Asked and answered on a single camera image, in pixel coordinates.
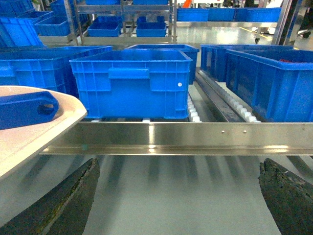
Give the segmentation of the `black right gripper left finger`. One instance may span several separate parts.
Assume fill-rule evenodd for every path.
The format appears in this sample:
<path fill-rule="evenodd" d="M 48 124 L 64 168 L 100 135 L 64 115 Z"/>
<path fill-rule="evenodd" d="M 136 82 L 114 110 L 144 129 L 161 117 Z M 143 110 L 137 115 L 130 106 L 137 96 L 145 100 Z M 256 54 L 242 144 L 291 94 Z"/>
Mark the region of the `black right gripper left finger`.
<path fill-rule="evenodd" d="M 91 158 L 46 195 L 0 228 L 2 235 L 81 235 L 100 175 Z"/>

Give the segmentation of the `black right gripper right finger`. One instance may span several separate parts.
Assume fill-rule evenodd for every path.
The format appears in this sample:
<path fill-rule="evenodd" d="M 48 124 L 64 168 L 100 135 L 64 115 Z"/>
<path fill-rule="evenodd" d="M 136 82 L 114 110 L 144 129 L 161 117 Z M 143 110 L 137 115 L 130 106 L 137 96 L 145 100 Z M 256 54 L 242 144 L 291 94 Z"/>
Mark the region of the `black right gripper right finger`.
<path fill-rule="evenodd" d="M 313 233 L 313 186 L 279 163 L 260 163 L 259 185 L 279 231 L 283 235 Z"/>

